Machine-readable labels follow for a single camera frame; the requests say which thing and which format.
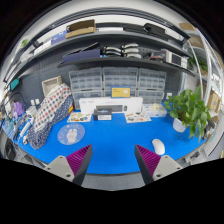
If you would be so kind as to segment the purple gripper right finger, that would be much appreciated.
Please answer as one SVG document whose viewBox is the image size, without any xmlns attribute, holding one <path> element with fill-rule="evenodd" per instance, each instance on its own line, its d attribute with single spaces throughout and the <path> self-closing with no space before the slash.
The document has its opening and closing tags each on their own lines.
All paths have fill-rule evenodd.
<svg viewBox="0 0 224 224">
<path fill-rule="evenodd" d="M 135 145 L 135 157 L 145 184 L 150 184 L 182 169 L 182 166 L 170 156 L 159 156 L 140 145 Z"/>
</svg>

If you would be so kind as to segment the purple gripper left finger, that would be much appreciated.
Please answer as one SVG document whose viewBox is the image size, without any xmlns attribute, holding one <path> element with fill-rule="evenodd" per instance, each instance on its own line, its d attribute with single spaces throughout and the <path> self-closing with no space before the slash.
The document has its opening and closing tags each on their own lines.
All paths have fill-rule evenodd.
<svg viewBox="0 0 224 224">
<path fill-rule="evenodd" d="M 58 156 L 44 170 L 81 186 L 92 155 L 92 145 L 88 145 L 67 157 Z"/>
</svg>

